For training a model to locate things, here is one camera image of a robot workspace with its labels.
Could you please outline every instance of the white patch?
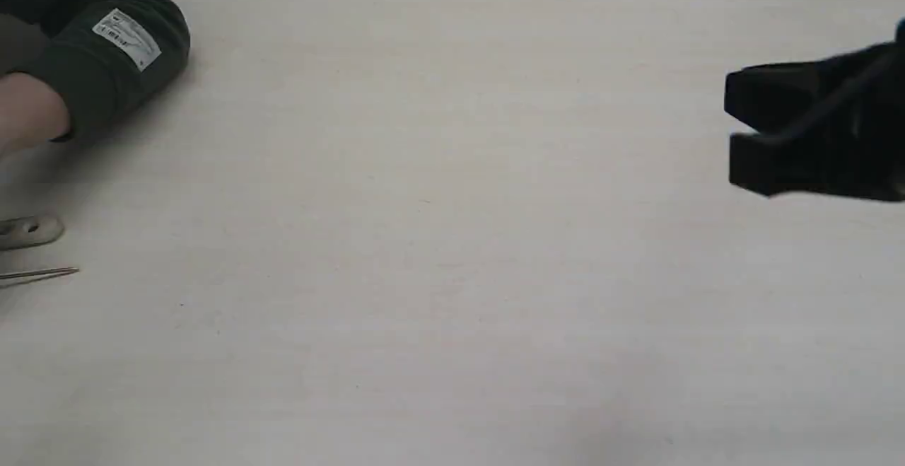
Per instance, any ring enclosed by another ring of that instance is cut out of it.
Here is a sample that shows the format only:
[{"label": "white patch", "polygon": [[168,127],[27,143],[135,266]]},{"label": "white patch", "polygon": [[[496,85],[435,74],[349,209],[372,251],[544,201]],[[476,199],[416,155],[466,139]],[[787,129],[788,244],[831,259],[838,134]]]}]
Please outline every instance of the white patch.
[{"label": "white patch", "polygon": [[135,62],[139,72],[144,72],[160,56],[160,46],[154,37],[119,8],[101,18],[91,30],[122,49]]}]

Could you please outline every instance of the metal plate with hole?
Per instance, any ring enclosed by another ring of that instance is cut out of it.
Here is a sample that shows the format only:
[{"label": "metal plate with hole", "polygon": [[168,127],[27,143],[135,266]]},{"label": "metal plate with hole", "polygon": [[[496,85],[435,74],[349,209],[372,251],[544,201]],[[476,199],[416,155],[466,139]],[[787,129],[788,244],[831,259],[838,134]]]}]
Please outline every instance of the metal plate with hole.
[{"label": "metal plate with hole", "polygon": [[64,233],[62,221],[53,215],[0,221],[0,251],[54,243],[62,233]]}]

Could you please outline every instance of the black object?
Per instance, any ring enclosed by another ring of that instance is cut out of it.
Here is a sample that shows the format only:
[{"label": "black object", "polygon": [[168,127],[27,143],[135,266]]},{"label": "black object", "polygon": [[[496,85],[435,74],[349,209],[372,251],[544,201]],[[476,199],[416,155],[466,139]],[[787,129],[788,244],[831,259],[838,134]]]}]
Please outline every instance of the black object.
[{"label": "black object", "polygon": [[905,21],[895,42],[728,75],[725,108],[757,134],[730,140],[730,182],[772,197],[905,201]]}]

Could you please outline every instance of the dark green sweater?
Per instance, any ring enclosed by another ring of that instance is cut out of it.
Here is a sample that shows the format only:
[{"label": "dark green sweater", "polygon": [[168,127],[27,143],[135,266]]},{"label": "dark green sweater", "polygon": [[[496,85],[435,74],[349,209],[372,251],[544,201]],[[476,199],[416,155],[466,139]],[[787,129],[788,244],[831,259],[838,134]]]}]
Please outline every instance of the dark green sweater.
[{"label": "dark green sweater", "polygon": [[0,0],[0,13],[41,25],[51,44],[14,71],[64,99],[72,133],[106,127],[184,69],[189,35],[170,0]]}]

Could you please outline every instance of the table surface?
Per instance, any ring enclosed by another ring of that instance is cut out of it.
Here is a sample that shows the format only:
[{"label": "table surface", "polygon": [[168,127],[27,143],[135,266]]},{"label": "table surface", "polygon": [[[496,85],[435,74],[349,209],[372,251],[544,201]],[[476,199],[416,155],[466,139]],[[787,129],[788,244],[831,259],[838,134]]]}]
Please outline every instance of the table surface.
[{"label": "table surface", "polygon": [[178,0],[194,61],[8,162],[12,466],[892,464],[905,212],[727,183],[724,75],[903,0]]}]

